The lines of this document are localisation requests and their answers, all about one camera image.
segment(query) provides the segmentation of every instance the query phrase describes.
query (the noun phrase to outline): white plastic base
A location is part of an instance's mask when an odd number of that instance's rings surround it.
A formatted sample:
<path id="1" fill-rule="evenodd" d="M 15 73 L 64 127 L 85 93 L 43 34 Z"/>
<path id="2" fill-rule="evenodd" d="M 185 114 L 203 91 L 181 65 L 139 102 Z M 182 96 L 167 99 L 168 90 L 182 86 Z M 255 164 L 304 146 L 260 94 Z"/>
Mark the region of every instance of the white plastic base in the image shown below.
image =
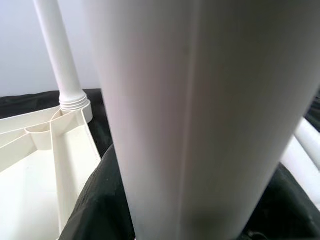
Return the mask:
<path id="1" fill-rule="evenodd" d="M 101 158 L 90 103 L 0 120 L 0 239 L 55 240 Z"/>

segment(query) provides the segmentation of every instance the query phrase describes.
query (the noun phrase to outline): white wall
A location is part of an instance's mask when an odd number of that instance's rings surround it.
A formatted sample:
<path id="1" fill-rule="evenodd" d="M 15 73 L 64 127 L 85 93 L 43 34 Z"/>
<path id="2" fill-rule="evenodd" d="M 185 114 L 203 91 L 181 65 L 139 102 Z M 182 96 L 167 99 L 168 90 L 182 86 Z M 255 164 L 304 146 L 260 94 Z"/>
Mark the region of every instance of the white wall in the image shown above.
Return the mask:
<path id="1" fill-rule="evenodd" d="M 99 88 L 80 0 L 59 0 L 79 80 Z M 32 0 L 0 0 L 0 97 L 57 90 Z"/>

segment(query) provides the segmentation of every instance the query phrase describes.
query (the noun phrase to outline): white pole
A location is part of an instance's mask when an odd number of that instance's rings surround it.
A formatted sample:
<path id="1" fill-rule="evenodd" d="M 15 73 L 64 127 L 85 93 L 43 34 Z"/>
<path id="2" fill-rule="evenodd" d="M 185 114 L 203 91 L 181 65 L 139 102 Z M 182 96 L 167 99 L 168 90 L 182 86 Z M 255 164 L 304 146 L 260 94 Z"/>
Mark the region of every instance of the white pole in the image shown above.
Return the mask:
<path id="1" fill-rule="evenodd" d="M 84 3 L 136 239 L 235 239 L 319 86 L 319 7 Z"/>
<path id="2" fill-rule="evenodd" d="M 45 44 L 60 91 L 62 110 L 73 111 L 89 104 L 82 90 L 57 0 L 33 0 Z"/>

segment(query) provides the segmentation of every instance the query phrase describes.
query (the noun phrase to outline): white plastic rod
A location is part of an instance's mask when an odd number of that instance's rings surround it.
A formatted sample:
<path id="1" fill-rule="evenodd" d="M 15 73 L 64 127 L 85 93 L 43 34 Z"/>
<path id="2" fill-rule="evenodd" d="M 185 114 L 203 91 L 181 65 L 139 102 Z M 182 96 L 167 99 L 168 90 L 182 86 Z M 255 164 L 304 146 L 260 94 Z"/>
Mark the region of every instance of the white plastic rod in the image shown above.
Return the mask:
<path id="1" fill-rule="evenodd" d="M 320 133 L 303 117 L 294 135 L 320 171 Z"/>
<path id="2" fill-rule="evenodd" d="M 236 239 L 320 84 L 319 6 L 83 2 L 136 239 Z"/>
<path id="3" fill-rule="evenodd" d="M 33 0 L 65 111 L 85 107 L 89 101 L 82 90 L 57 0 Z"/>

